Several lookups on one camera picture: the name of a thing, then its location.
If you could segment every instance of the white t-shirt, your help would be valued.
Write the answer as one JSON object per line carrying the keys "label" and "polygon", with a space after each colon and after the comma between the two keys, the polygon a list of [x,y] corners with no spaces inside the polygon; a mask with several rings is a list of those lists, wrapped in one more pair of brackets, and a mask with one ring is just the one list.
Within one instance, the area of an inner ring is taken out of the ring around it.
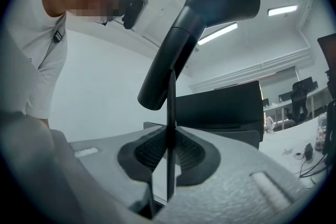
{"label": "white t-shirt", "polygon": [[4,20],[15,44],[38,70],[36,86],[25,107],[26,114],[38,119],[50,116],[52,94],[66,60],[66,35],[59,43],[53,41],[61,17],[50,17],[42,0],[12,0]]}

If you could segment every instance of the fan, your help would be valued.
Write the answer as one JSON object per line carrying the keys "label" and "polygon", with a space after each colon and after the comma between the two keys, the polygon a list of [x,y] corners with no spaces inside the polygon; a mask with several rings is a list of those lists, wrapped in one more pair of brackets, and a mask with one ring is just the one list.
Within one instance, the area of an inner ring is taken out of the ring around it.
{"label": "fan", "polygon": [[273,129],[275,127],[274,120],[271,117],[266,118],[266,129],[267,133],[274,133]]}

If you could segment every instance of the ceiling light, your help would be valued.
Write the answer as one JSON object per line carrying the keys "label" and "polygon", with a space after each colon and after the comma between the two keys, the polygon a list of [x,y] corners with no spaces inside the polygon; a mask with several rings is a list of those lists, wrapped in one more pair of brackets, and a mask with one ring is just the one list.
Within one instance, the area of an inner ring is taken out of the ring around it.
{"label": "ceiling light", "polygon": [[294,6],[287,6],[282,8],[271,8],[267,11],[268,16],[278,15],[281,13],[288,13],[288,12],[294,12],[298,9],[298,5]]}
{"label": "ceiling light", "polygon": [[208,42],[208,41],[210,41],[210,40],[212,40],[212,39],[214,39],[216,37],[219,37],[219,36],[221,36],[223,34],[226,34],[227,32],[230,32],[230,31],[232,31],[234,29],[237,29],[237,28],[238,28],[238,24],[237,23],[233,23],[231,25],[228,25],[228,26],[226,26],[226,27],[224,27],[224,28],[222,28],[220,30],[217,30],[214,33],[212,33],[212,34],[210,34],[210,35],[202,38],[200,41],[198,41],[198,44],[199,45],[203,45],[204,43],[206,43],[206,42]]}

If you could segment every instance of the shirt sleeve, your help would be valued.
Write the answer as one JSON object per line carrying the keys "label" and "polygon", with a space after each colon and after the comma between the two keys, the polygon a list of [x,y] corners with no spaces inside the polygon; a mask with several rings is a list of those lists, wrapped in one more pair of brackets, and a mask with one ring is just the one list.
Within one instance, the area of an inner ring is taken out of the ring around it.
{"label": "shirt sleeve", "polygon": [[52,44],[38,68],[38,79],[25,107],[26,114],[37,119],[50,117],[51,100],[57,79],[67,57],[67,36]]}

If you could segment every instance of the desk leg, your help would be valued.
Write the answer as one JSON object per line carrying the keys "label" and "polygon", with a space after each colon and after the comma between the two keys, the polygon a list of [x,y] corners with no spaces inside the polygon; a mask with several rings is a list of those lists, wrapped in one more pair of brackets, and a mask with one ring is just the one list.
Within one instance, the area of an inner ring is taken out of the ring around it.
{"label": "desk leg", "polygon": [[278,121],[277,121],[277,110],[275,109],[275,127],[278,127]]}
{"label": "desk leg", "polygon": [[311,118],[315,118],[314,96],[311,97]]}
{"label": "desk leg", "polygon": [[285,129],[285,109],[281,108],[281,117],[282,117],[282,130]]}

